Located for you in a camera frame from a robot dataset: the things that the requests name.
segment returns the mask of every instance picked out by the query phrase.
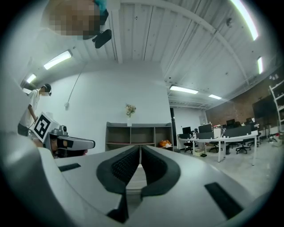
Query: brick wall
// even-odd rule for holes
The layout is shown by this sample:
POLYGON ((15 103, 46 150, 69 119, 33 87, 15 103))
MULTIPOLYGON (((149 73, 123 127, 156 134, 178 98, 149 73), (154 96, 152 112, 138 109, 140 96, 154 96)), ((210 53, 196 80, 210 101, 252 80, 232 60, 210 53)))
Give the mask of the brick wall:
MULTIPOLYGON (((226 124, 227 120, 235 119, 240 123, 246 122, 249 117, 254 117, 252 104, 259 101, 259 98, 265 98, 270 95, 269 86, 275 86, 277 83, 284 79, 284 67, 279 68, 272 75, 277 73, 279 79, 271 80, 267 77, 262 82, 255 85, 250 90, 240 94, 239 96, 225 102, 219 106, 211 108, 206 111, 208 121, 213 125, 226 124)), ((277 126, 278 115, 277 113, 269 117, 269 123, 272 127, 277 126)), ((260 128, 263 128, 264 119, 256 119, 260 123, 260 128)))

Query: white shelf rack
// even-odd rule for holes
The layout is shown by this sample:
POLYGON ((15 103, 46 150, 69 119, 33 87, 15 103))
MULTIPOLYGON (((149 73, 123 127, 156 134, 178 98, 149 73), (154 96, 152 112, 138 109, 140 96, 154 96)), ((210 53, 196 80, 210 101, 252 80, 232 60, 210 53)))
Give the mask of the white shelf rack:
POLYGON ((281 81, 280 83, 276 84, 274 87, 269 86, 270 91, 271 91, 271 93, 272 93, 272 95, 273 95, 273 98, 274 98, 274 102, 275 102, 276 108, 277 108, 277 113, 278 113, 278 118, 279 118, 279 131, 280 131, 281 133, 284 132, 284 124, 283 124, 284 119, 281 119, 280 111, 284 109, 284 106, 278 107, 279 105, 278 105, 278 103, 277 103, 277 100, 279 100, 280 98, 283 98, 283 97, 284 97, 284 94, 282 94, 282 95, 280 95, 280 96, 278 96, 278 97, 275 97, 275 94, 274 94, 274 91, 273 91, 273 90, 275 90, 275 89, 276 89, 278 86, 280 86, 282 83, 284 83, 284 80, 281 81))

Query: white wall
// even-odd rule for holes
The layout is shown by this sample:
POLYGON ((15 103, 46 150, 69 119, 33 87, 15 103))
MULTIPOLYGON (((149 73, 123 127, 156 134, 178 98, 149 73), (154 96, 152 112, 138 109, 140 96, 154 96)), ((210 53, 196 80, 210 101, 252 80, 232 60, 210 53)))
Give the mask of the white wall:
POLYGON ((174 108, 177 135, 182 134, 182 128, 185 127, 191 127, 191 131, 198 129, 202 112, 203 110, 193 108, 174 108))
POLYGON ((132 123, 171 122, 166 86, 158 63, 88 65, 74 87, 69 109, 65 110, 64 103, 77 77, 73 75, 51 83, 52 96, 41 97, 36 114, 51 112, 55 121, 67 126, 70 136, 94 140, 96 147, 88 154, 105 151, 107 121, 126 123, 126 103, 137 108, 131 117, 132 123))

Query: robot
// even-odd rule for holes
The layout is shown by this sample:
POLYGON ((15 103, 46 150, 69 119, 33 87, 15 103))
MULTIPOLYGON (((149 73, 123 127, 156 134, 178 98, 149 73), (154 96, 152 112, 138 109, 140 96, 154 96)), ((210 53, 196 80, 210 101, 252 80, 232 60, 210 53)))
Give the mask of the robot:
POLYGON ((41 113, 32 129, 43 147, 52 152, 51 137, 57 140, 56 157, 81 156, 85 150, 95 147, 95 141, 68 136, 67 127, 60 125, 45 113, 41 113))

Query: vase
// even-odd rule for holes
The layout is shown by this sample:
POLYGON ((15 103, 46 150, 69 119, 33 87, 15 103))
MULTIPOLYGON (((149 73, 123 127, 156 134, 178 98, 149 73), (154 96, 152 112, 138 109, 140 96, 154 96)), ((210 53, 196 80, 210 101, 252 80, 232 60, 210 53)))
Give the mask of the vase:
POLYGON ((131 119, 130 119, 130 118, 127 119, 127 126, 128 126, 128 127, 131 127, 131 126, 132 126, 132 123, 131 123, 131 119))

